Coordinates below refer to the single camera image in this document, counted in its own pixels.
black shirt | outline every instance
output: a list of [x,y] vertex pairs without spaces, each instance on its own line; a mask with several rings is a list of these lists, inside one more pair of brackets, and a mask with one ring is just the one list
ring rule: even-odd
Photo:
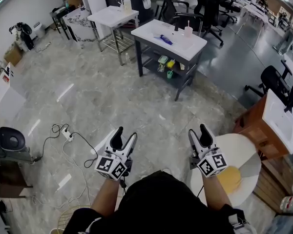
[[92,209],[76,210],[64,234],[194,231],[202,234],[234,233],[228,217],[243,211],[225,205],[220,211],[205,206],[182,182],[165,172],[155,172],[129,187],[118,210],[102,217]]

person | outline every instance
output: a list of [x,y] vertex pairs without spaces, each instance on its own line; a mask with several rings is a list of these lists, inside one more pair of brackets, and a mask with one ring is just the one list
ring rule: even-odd
[[279,55],[284,55],[287,53],[293,44],[293,22],[290,25],[289,30],[284,34],[282,40],[277,44],[274,45],[273,48],[279,53]]
[[91,208],[76,210],[64,234],[256,233],[243,211],[232,208],[217,176],[202,177],[207,206],[183,182],[157,171],[131,185],[117,211],[120,183],[106,179]]

shelf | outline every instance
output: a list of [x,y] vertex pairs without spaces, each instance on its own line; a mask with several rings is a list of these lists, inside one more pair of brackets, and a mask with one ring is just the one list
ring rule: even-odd
[[[154,52],[154,50],[152,50],[151,48],[148,48],[147,50],[145,50],[143,52],[143,54],[147,55],[148,57],[152,58],[154,61],[157,62],[157,64],[159,64],[158,59],[161,57],[161,54],[158,54],[156,52]],[[175,64],[173,65],[172,68],[167,68],[165,67],[165,69],[167,70],[172,70],[174,73],[177,73],[180,76],[184,76],[186,74],[186,70],[181,70],[180,69],[180,63],[179,62],[175,62]]]
[[178,88],[178,86],[180,85],[180,81],[181,81],[182,77],[179,76],[179,75],[177,75],[174,72],[173,75],[172,75],[172,78],[171,79],[168,79],[167,78],[167,71],[169,71],[171,69],[165,67],[164,72],[159,72],[159,71],[157,71],[158,65],[159,65],[158,61],[157,60],[154,60],[152,58],[150,58],[149,61],[146,61],[145,64],[143,64],[143,66],[145,68],[147,68],[149,71],[155,73],[157,76],[161,77],[167,83],[171,84],[175,88]]

yellow sponge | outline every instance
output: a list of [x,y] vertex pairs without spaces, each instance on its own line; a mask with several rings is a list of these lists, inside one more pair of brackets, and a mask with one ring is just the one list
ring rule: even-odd
[[227,194],[233,193],[241,183],[240,171],[234,166],[229,166],[217,177]]

black and white marker cube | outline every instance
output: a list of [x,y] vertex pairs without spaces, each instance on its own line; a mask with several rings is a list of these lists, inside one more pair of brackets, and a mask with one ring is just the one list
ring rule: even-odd
[[206,155],[197,166],[205,177],[217,175],[228,167],[223,153]]
[[121,159],[101,155],[99,155],[95,166],[97,172],[112,180],[119,180],[126,169],[127,167]]

